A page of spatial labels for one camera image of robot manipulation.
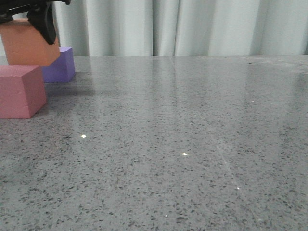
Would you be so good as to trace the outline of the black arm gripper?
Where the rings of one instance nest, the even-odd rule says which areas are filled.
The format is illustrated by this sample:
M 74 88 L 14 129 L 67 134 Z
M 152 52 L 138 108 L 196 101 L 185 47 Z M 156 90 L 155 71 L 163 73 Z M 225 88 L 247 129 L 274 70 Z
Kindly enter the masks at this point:
M 1 0 L 0 23 L 13 20 L 13 15 L 28 12 L 29 23 L 43 36 L 49 45 L 53 45 L 56 32 L 53 22 L 52 2 L 64 2 L 70 0 Z

